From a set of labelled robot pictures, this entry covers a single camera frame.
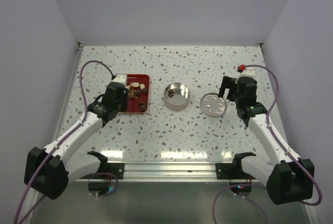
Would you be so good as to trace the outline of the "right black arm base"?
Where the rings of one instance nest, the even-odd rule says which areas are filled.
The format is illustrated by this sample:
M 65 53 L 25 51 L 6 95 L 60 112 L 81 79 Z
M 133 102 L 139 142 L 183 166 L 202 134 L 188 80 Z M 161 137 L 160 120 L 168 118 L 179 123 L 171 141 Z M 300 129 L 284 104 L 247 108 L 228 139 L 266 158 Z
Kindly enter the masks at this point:
M 218 180 L 247 180 L 251 176 L 242 170 L 241 161 L 246 157 L 256 157 L 253 152 L 236 154 L 231 163 L 216 163 L 215 174 Z

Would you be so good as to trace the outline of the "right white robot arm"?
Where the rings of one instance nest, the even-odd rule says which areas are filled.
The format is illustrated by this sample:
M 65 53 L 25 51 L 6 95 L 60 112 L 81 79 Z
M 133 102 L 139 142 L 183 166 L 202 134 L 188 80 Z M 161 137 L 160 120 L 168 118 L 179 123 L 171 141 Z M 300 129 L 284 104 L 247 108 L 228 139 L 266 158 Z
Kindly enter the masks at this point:
M 224 76 L 218 96 L 223 97 L 226 90 L 227 99 L 235 103 L 238 117 L 258 138 L 270 164 L 261 161 L 253 152 L 238 153 L 223 172 L 240 179 L 253 176 L 266 186 L 276 205 L 310 199 L 314 164 L 310 159 L 302 159 L 270 122 L 267 109 L 257 101 L 257 81 L 251 77 Z

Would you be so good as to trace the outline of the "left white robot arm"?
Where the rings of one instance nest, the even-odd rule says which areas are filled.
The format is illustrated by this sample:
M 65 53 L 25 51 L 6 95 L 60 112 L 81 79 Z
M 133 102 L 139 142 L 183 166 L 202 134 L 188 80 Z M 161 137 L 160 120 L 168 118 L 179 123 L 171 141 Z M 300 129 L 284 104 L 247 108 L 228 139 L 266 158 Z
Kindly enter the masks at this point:
M 67 185 L 81 177 L 107 175 L 107 158 L 95 151 L 88 152 L 88 164 L 68 165 L 73 154 L 95 133 L 127 106 L 127 77 L 120 75 L 108 85 L 103 95 L 88 105 L 83 117 L 62 136 L 44 148 L 34 147 L 27 156 L 24 183 L 48 198 L 58 198 Z

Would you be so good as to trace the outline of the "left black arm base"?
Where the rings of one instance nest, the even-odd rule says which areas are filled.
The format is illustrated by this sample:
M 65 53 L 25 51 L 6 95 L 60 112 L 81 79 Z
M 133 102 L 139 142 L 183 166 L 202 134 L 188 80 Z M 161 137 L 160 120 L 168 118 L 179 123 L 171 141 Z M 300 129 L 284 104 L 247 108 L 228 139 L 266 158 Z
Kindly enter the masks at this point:
M 118 179 L 123 179 L 125 167 L 124 163 L 110 163 L 108 162 L 108 158 L 106 156 L 96 151 L 89 151 L 87 155 L 93 156 L 96 160 L 98 160 L 98 166 L 96 169 L 93 169 L 93 175 L 111 173 Z

